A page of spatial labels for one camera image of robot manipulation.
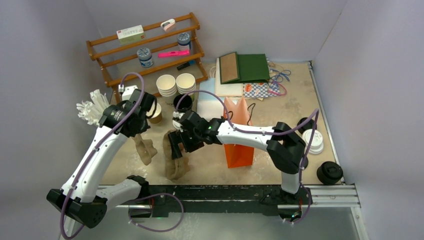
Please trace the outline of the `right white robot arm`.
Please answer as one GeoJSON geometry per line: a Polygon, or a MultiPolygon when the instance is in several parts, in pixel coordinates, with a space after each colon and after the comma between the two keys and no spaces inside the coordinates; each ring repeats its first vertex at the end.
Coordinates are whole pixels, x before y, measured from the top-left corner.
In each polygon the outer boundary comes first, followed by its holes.
{"type": "Polygon", "coordinates": [[[301,162],[306,143],[284,122],[275,126],[251,126],[231,123],[224,117],[207,121],[194,111],[187,111],[178,121],[180,127],[167,135],[173,160],[182,157],[180,146],[192,153],[205,144],[241,145],[268,153],[281,172],[282,200],[288,204],[300,198],[301,162]]]}

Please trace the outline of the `single pulp cup carrier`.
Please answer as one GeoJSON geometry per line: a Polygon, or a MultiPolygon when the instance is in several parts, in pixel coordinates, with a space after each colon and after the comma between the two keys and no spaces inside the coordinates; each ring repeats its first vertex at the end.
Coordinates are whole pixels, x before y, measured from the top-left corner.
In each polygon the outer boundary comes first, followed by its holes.
{"type": "Polygon", "coordinates": [[[143,139],[141,134],[136,134],[132,137],[136,151],[145,166],[152,162],[152,158],[158,153],[151,139],[143,139]]]}

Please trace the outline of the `pulp cup carrier tray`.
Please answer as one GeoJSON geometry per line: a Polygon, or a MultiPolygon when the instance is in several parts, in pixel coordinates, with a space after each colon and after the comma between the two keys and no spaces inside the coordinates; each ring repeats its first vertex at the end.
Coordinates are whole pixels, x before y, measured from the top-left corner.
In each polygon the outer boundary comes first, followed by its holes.
{"type": "Polygon", "coordinates": [[[167,131],[162,139],[163,153],[165,156],[165,175],[168,180],[176,181],[182,178],[190,171],[189,158],[183,155],[180,158],[172,159],[172,148],[168,134],[172,131],[167,131]]]}

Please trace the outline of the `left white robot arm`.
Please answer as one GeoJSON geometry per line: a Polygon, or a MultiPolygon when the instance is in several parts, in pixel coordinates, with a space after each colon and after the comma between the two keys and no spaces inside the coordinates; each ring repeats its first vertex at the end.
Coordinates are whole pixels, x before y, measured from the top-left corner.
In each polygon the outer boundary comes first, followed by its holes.
{"type": "Polygon", "coordinates": [[[150,110],[157,98],[134,89],[129,99],[107,106],[92,120],[97,129],[86,154],[69,179],[59,189],[50,189],[46,199],[62,217],[69,217],[87,228],[96,227],[107,211],[132,200],[146,203],[149,191],[144,178],[131,175],[123,182],[104,190],[98,186],[114,156],[129,139],[149,129],[150,110]]]}

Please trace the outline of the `brown paper cup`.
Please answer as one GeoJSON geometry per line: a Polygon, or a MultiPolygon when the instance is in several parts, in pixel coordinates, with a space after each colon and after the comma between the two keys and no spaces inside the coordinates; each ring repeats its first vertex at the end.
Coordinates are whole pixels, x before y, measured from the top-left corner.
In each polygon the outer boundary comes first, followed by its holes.
{"type": "Polygon", "coordinates": [[[158,124],[162,121],[162,106],[159,103],[153,104],[150,110],[146,113],[150,124],[158,124]]]}

